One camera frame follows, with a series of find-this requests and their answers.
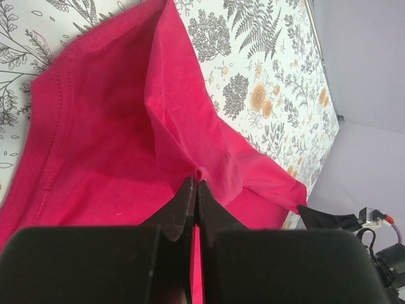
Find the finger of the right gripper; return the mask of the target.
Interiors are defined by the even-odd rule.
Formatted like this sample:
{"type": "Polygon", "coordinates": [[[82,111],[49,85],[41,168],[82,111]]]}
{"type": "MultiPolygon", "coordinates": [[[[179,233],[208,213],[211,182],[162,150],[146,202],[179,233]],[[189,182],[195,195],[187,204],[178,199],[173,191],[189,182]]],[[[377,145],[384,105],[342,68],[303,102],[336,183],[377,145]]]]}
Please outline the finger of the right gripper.
{"type": "Polygon", "coordinates": [[[299,205],[297,210],[305,228],[310,229],[342,229],[358,231],[361,228],[358,218],[354,214],[332,215],[319,212],[304,205],[299,205]]]}

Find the magenta t shirt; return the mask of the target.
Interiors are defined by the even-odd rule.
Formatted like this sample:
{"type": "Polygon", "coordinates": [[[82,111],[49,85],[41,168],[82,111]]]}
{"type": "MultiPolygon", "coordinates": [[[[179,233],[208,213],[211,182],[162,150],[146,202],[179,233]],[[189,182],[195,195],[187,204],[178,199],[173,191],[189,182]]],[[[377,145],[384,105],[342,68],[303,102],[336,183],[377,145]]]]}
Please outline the magenta t shirt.
{"type": "MultiPolygon", "coordinates": [[[[216,113],[172,1],[75,40],[32,85],[32,123],[1,207],[1,252],[29,227],[140,225],[192,177],[252,230],[279,230],[306,188],[216,113]]],[[[192,297],[203,301],[198,197],[192,297]]]]}

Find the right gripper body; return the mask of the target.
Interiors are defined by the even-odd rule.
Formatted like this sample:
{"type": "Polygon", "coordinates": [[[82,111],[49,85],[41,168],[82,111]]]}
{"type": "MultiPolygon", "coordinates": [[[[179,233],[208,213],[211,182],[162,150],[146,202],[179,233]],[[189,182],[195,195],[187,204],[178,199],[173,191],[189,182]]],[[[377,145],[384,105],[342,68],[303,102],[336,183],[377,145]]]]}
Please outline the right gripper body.
{"type": "Polygon", "coordinates": [[[377,238],[375,231],[361,229],[356,237],[363,242],[363,236],[367,232],[372,233],[372,239],[364,246],[382,280],[384,291],[388,298],[399,298],[400,292],[404,291],[404,245],[396,243],[375,253],[373,248],[377,238]]]}

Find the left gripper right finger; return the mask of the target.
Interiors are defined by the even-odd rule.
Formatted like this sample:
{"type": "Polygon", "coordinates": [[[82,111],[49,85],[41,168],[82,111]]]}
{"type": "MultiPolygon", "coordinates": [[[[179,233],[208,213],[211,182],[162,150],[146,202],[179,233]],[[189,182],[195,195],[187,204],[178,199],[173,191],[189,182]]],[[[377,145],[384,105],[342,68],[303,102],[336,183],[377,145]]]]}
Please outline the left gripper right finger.
{"type": "Polygon", "coordinates": [[[388,303],[365,247],[342,230],[252,230],[197,190],[205,303],[388,303]]]}

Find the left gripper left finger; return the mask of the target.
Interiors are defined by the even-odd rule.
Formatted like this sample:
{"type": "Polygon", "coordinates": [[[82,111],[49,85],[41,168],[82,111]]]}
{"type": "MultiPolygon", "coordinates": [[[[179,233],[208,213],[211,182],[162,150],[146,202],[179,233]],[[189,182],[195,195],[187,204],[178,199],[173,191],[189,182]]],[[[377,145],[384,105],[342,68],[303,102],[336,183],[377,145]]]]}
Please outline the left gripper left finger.
{"type": "Polygon", "coordinates": [[[1,252],[2,303],[191,303],[197,181],[140,225],[29,227],[1,252]]]}

